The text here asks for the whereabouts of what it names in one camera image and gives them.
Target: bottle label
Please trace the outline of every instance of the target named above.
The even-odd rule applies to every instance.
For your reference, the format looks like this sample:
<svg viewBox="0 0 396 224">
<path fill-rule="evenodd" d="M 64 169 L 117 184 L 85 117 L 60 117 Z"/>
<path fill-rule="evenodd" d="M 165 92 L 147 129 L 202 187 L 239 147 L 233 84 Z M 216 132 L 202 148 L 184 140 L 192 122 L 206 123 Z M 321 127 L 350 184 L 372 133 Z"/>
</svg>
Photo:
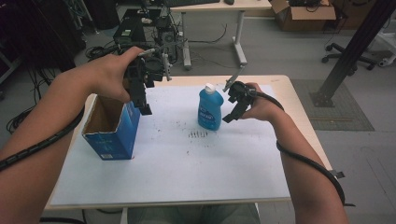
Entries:
<svg viewBox="0 0 396 224">
<path fill-rule="evenodd" d="M 202 121 L 207 124 L 214 125 L 216 123 L 215 117 L 209 111 L 207 111 L 205 108 L 201 106 L 199 107 L 199 116 L 201 117 Z"/>
</svg>

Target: blue bottle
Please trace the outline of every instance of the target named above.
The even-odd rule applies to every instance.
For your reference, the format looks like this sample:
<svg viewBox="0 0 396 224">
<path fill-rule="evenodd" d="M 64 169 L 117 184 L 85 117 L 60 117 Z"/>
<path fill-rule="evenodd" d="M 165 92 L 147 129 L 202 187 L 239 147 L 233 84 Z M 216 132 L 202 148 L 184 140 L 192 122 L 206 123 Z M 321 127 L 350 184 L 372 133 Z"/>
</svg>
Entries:
<svg viewBox="0 0 396 224">
<path fill-rule="evenodd" d="M 216 87 L 206 83 L 205 88 L 199 93 L 198 123 L 202 127 L 216 131 L 221 124 L 221 105 L 224 100 Z"/>
</svg>

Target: gray pants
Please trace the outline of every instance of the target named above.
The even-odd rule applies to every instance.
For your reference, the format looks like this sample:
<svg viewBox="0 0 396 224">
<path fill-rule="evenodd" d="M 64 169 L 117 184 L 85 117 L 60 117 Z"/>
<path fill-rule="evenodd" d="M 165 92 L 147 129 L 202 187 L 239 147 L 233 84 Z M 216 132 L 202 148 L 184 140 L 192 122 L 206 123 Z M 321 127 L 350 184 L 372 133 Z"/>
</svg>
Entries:
<svg viewBox="0 0 396 224">
<path fill-rule="evenodd" d="M 164 206 L 128 209 L 128 224 L 185 224 L 180 212 L 183 207 Z M 202 206 L 200 224 L 260 224 L 259 213 L 254 203 Z"/>
</svg>

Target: black chair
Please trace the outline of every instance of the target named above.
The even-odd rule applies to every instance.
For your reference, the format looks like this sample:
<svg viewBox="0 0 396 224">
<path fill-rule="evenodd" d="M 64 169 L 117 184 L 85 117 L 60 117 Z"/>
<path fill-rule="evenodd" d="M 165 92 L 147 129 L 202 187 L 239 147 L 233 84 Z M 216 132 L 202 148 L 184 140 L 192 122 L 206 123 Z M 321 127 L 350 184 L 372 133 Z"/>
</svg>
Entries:
<svg viewBox="0 0 396 224">
<path fill-rule="evenodd" d="M 321 60 L 323 63 L 327 63 L 330 58 L 339 58 L 339 57 L 341 57 L 342 53 L 345 50 L 343 47 L 341 47 L 341 46 L 339 46 L 339 45 L 337 45 L 335 43 L 332 43 L 332 44 L 326 46 L 326 51 L 331 51 L 332 49 L 337 49 L 338 51 L 340 51 L 340 53 L 328 54 L 328 55 L 324 56 L 322 58 L 322 60 Z M 377 64 L 377 61 L 375 61 L 373 59 L 369 59 L 369 58 L 363 57 L 363 56 L 359 57 L 359 61 L 369 64 L 366 67 L 367 70 L 373 70 L 373 68 Z M 358 66 L 356 64 L 354 64 L 352 69 L 351 69 L 351 71 L 350 71 L 350 73 L 348 75 L 352 76 L 356 72 L 356 70 L 358 70 Z"/>
</svg>

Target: hand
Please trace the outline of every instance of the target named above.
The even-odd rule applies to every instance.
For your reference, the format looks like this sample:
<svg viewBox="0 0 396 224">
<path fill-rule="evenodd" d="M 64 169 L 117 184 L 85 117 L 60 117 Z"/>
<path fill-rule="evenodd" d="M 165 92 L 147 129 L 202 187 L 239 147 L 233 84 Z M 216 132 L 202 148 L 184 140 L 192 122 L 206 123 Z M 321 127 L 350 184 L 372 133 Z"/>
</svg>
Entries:
<svg viewBox="0 0 396 224">
<path fill-rule="evenodd" d="M 128 103 L 131 98 L 122 86 L 123 76 L 128 64 L 141 52 L 142 49 L 132 47 L 121 55 L 108 54 L 69 70 L 66 74 L 69 80 L 74 79 L 85 85 L 87 96 L 96 93 Z"/>
<path fill-rule="evenodd" d="M 257 92 L 262 92 L 257 83 L 246 84 L 254 87 Z M 275 115 L 279 113 L 284 113 L 284 111 L 272 102 L 258 96 L 255 98 L 252 107 L 242 115 L 241 119 L 259 119 L 272 122 Z"/>
</svg>

